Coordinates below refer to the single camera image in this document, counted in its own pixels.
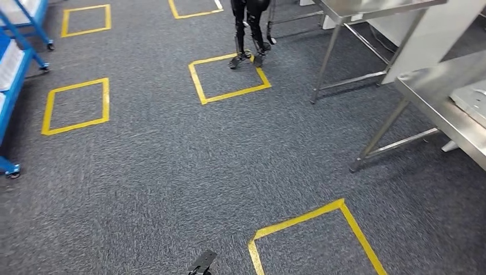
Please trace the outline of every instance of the humanoid robot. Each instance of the humanoid robot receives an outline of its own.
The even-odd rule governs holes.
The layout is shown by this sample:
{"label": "humanoid robot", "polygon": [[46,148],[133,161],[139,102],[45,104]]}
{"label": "humanoid robot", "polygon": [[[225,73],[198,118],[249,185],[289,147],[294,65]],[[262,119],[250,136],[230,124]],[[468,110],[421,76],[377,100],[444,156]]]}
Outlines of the humanoid robot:
{"label": "humanoid robot", "polygon": [[246,21],[252,30],[253,43],[257,50],[257,53],[254,55],[253,65],[260,67],[263,64],[266,52],[270,50],[271,46],[269,43],[263,42],[260,29],[260,17],[261,13],[264,12],[269,5],[270,0],[231,0],[236,28],[234,43],[236,44],[237,56],[230,61],[228,65],[230,69],[236,69],[241,62],[251,57],[250,53],[245,52],[243,43],[245,36],[245,8]]}

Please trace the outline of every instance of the cart wheel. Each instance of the cart wheel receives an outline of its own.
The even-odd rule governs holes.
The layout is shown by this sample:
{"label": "cart wheel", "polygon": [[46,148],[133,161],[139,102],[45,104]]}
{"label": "cart wheel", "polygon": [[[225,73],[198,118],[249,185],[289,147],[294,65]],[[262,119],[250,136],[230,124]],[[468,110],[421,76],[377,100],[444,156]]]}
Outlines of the cart wheel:
{"label": "cart wheel", "polygon": [[41,70],[41,71],[42,71],[42,73],[48,73],[48,72],[50,72],[50,70],[49,70],[49,67],[48,67],[48,66],[46,66],[46,67],[42,67],[42,68],[39,68],[39,70]]}
{"label": "cart wheel", "polygon": [[16,179],[20,176],[20,172],[13,172],[12,174],[6,175],[8,179]]}

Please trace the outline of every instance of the stainless steel table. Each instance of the stainless steel table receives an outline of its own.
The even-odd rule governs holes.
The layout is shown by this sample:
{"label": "stainless steel table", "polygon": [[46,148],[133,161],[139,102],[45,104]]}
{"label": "stainless steel table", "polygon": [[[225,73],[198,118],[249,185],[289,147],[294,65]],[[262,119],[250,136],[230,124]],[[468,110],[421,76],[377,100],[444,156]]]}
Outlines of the stainless steel table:
{"label": "stainless steel table", "polygon": [[[418,25],[420,19],[424,15],[426,9],[431,6],[440,5],[447,3],[447,0],[313,0],[326,15],[328,15],[335,23],[336,27],[332,32],[331,42],[327,48],[324,61],[319,71],[318,80],[313,88],[311,103],[315,103],[318,97],[318,93],[321,90],[338,87],[341,85],[354,83],[357,81],[365,80],[368,78],[385,76],[390,70],[391,66],[397,59],[398,55],[406,45],[407,40],[410,38],[415,27]],[[378,51],[355,29],[353,29],[349,23],[351,22],[361,22],[368,19],[384,17],[396,13],[403,13],[411,10],[419,10],[417,17],[412,23],[409,31],[403,39],[402,45],[399,46],[398,50],[395,52],[393,58],[388,61],[384,56],[380,55]],[[324,72],[326,71],[327,63],[331,57],[332,49],[338,38],[339,31],[341,27],[346,27],[351,31],[361,42],[363,42],[374,54],[376,54],[385,64],[386,68],[380,72],[369,73],[364,76],[354,77],[351,79],[343,80],[333,84],[328,84],[322,87],[324,82]]]}
{"label": "stainless steel table", "polygon": [[[486,170],[486,128],[463,112],[449,98],[453,90],[485,79],[486,51],[445,61],[434,68],[417,70],[397,77],[395,84],[403,93],[404,98],[351,165],[351,172],[356,171],[365,159],[440,131]],[[373,150],[410,102],[424,113],[437,128]]]}

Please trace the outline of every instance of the yellow tape square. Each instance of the yellow tape square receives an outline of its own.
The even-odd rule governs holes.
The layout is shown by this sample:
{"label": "yellow tape square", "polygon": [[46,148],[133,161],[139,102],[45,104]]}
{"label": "yellow tape square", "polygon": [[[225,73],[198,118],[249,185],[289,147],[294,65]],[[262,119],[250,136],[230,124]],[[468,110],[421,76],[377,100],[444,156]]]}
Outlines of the yellow tape square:
{"label": "yellow tape square", "polygon": [[368,240],[366,240],[365,235],[361,231],[361,229],[358,226],[358,223],[356,223],[356,220],[352,216],[351,212],[349,211],[348,207],[344,204],[344,199],[338,199],[337,201],[334,201],[328,205],[324,205],[321,208],[318,208],[314,211],[311,211],[309,213],[305,213],[304,215],[298,216],[293,219],[289,219],[284,222],[277,223],[275,225],[270,225],[267,227],[264,227],[262,229],[258,229],[257,233],[255,233],[255,236],[248,242],[248,250],[250,251],[250,256],[253,261],[253,266],[255,267],[255,271],[257,275],[265,275],[265,272],[263,271],[263,266],[260,261],[260,255],[258,253],[257,246],[255,244],[255,240],[262,238],[264,236],[270,235],[272,233],[275,233],[277,231],[280,231],[282,229],[291,227],[293,225],[296,225],[301,222],[308,221],[310,219],[313,219],[317,216],[320,216],[325,213],[329,213],[334,210],[340,210],[341,213],[344,215],[346,221],[351,227],[351,230],[357,237],[359,243],[364,249],[364,252],[368,256],[368,259],[370,260],[371,264],[373,265],[374,269],[376,270],[378,275],[386,275],[386,271],[383,268],[382,264],[378,260],[378,257],[376,256],[375,252],[371,248],[370,244],[368,243]]}
{"label": "yellow tape square", "polygon": [[[69,31],[69,14],[71,12],[80,11],[80,10],[90,10],[90,9],[102,9],[102,8],[105,9],[105,26],[104,27],[100,27],[98,29],[92,29],[92,30],[83,30],[81,32],[68,33],[68,31]],[[79,7],[77,9],[64,10],[64,14],[62,16],[61,37],[79,36],[81,34],[95,33],[95,32],[100,32],[102,30],[109,30],[109,29],[111,29],[111,6],[110,6],[110,4],[90,6],[90,7]]]}
{"label": "yellow tape square", "polygon": [[170,6],[170,10],[172,11],[172,15],[174,16],[175,19],[184,19],[184,18],[189,18],[189,17],[196,17],[196,16],[202,16],[202,15],[208,15],[208,14],[213,14],[213,13],[219,13],[220,11],[223,11],[223,6],[221,5],[220,0],[214,0],[214,3],[218,7],[217,10],[212,10],[212,11],[204,11],[201,13],[194,13],[194,14],[187,14],[187,15],[179,15],[177,12],[177,9],[174,4],[174,0],[168,0],[168,5]]}
{"label": "yellow tape square", "polygon": [[[77,89],[77,88],[82,88],[85,86],[89,85],[94,85],[94,84],[101,84],[102,87],[102,105],[101,105],[101,118],[99,119],[94,119],[90,121],[86,121],[83,123],[78,123],[66,127],[61,127],[61,128],[56,128],[56,129],[50,129],[50,120],[52,117],[52,109],[54,108],[54,98],[56,96],[56,93],[64,92],[67,90],[72,90],[72,89]],[[54,90],[51,90],[47,96],[47,103],[46,103],[46,110],[44,112],[44,120],[42,122],[42,131],[41,133],[43,135],[55,135],[57,133],[62,133],[62,132],[67,132],[73,129],[78,129],[82,127],[86,127],[89,125],[94,125],[94,124],[99,124],[103,123],[109,120],[109,80],[108,78],[100,78],[97,80],[93,81],[88,81],[88,82],[83,82],[75,85],[70,85],[70,86],[65,86],[61,88],[57,88]]]}
{"label": "yellow tape square", "polygon": [[191,72],[191,77],[193,78],[194,86],[196,88],[197,94],[199,96],[199,100],[201,101],[202,105],[205,105],[209,102],[214,102],[214,101],[218,101],[218,100],[222,100],[222,99],[228,99],[228,98],[233,97],[233,96],[239,96],[239,95],[244,95],[246,93],[256,92],[256,91],[259,91],[259,90],[270,88],[272,86],[270,84],[270,82],[268,82],[268,79],[266,79],[266,76],[265,76],[265,73],[263,72],[263,70],[261,68],[256,68],[258,76],[260,77],[260,79],[262,81],[261,85],[258,85],[258,86],[255,86],[255,87],[250,87],[250,88],[245,88],[245,89],[242,89],[242,90],[239,90],[239,91],[236,91],[236,92],[225,93],[225,94],[222,94],[222,95],[219,95],[219,96],[206,97],[204,95],[204,91],[202,90],[202,85],[201,85],[201,82],[200,82],[199,77],[197,75],[195,66],[199,65],[199,64],[213,62],[213,61],[230,59],[230,58],[233,58],[235,56],[236,56],[236,53],[232,53],[232,54],[227,54],[225,56],[212,57],[212,58],[208,58],[208,59],[204,59],[204,60],[196,60],[196,61],[193,61],[191,64],[189,64],[189,72]]}

